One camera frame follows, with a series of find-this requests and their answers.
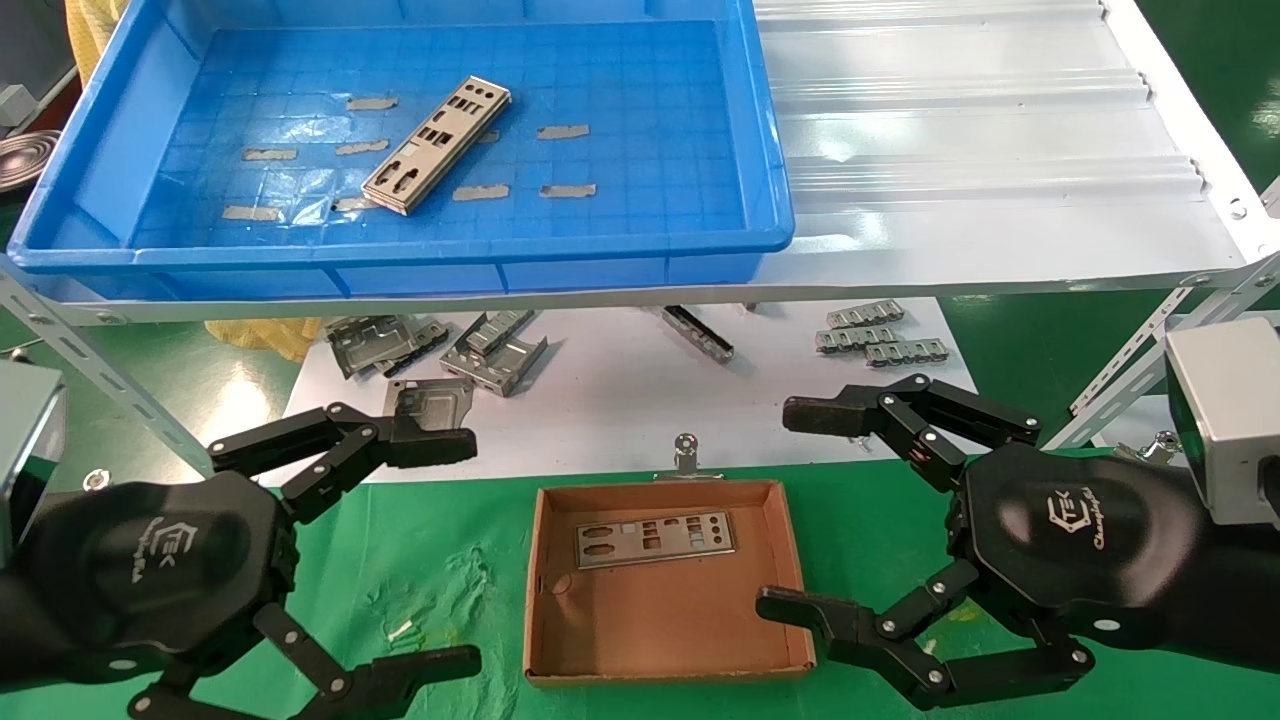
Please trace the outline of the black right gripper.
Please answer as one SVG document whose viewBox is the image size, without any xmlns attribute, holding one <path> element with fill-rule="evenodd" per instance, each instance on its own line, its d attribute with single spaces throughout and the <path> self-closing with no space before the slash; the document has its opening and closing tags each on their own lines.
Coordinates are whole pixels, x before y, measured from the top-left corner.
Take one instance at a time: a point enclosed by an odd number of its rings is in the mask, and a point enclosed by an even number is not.
<svg viewBox="0 0 1280 720">
<path fill-rule="evenodd" d="M 1094 669 L 1070 635 L 1277 670 L 1277 529 L 1219 525 L 1185 469 L 1043 454 L 1027 446 L 1038 418 L 928 375 L 794 396 L 782 424 L 878 437 L 931 487 L 957 491 L 948 548 L 965 560 L 888 611 L 778 585 L 755 598 L 759 618 L 808 629 L 829 661 L 879 674 L 918 710 L 1066 691 Z M 946 432 L 997 450 L 966 466 Z M 1034 644 L 950 661 L 927 653 L 918 637 L 970 596 Z"/>
</svg>

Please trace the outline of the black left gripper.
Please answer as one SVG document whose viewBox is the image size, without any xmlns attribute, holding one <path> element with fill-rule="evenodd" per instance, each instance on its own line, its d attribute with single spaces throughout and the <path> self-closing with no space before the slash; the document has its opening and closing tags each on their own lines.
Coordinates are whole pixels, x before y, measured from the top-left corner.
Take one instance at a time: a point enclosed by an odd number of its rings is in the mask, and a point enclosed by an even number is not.
<svg viewBox="0 0 1280 720">
<path fill-rule="evenodd" d="M 476 457 L 472 430 L 424 430 L 333 404 L 219 439 L 207 455 L 209 480 L 42 503 L 3 569 L 5 692 L 166 669 L 131 701 L 129 717 L 253 719 L 191 692 L 262 638 L 316 689 L 293 719 L 403 719 L 425 685 L 480 673 L 472 644 L 343 669 L 279 605 L 294 589 L 294 524 L 315 521 L 381 466 Z M 302 460 L 280 498 L 253 482 Z"/>
</svg>

